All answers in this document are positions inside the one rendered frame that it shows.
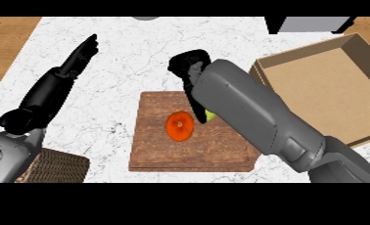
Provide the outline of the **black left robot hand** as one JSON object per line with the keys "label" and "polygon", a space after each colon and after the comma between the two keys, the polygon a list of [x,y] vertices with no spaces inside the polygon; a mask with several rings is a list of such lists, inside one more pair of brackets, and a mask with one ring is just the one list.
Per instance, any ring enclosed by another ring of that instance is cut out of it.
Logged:
{"label": "black left robot hand", "polygon": [[53,67],[35,82],[19,107],[0,116],[0,126],[13,135],[44,128],[57,114],[74,82],[97,53],[96,34],[78,45],[60,67]]}

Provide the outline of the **brown wicker basket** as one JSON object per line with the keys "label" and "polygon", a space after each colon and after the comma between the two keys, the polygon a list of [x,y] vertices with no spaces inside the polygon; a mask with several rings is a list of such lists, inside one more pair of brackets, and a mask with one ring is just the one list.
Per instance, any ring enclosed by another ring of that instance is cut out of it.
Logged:
{"label": "brown wicker basket", "polygon": [[16,183],[83,183],[89,168],[86,157],[43,148]]}

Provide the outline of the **brown wooden cutting board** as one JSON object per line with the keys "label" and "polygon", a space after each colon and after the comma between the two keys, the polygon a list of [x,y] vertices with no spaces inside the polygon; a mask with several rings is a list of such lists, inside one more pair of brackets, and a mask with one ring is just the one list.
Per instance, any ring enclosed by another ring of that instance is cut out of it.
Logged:
{"label": "brown wooden cutting board", "polygon": [[186,141],[168,138],[164,123],[179,111],[194,114],[182,91],[140,94],[129,170],[251,171],[260,153],[219,117],[205,124],[194,119],[194,133]]}

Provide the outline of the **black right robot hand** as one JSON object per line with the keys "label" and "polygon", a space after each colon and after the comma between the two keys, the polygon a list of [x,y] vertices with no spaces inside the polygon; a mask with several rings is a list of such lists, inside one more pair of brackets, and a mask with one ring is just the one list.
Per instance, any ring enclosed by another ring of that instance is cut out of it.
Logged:
{"label": "black right robot hand", "polygon": [[192,97],[192,88],[198,77],[211,63],[205,50],[197,49],[173,56],[168,60],[167,70],[182,79],[183,91],[194,111],[194,115],[201,123],[207,122],[205,108]]}

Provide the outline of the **orange round fruit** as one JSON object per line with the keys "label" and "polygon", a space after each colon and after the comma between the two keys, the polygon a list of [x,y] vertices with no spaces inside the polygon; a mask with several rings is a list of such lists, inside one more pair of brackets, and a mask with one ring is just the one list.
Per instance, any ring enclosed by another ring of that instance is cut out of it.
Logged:
{"label": "orange round fruit", "polygon": [[186,141],[194,133],[194,118],[192,116],[180,111],[174,112],[166,120],[164,123],[164,131],[168,138],[176,141],[182,142]]}

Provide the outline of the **grey and black appliance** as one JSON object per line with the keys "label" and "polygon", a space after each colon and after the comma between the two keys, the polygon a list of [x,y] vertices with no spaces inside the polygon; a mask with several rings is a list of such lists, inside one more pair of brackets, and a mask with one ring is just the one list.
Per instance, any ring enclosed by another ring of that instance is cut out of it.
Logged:
{"label": "grey and black appliance", "polygon": [[355,17],[265,17],[269,34],[281,32],[343,33]]}

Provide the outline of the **open cardboard box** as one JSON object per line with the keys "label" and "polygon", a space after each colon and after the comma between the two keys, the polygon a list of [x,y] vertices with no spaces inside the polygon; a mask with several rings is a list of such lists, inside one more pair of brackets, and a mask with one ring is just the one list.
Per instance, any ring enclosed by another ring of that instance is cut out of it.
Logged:
{"label": "open cardboard box", "polygon": [[353,33],[259,59],[254,79],[351,147],[370,143],[370,43]]}

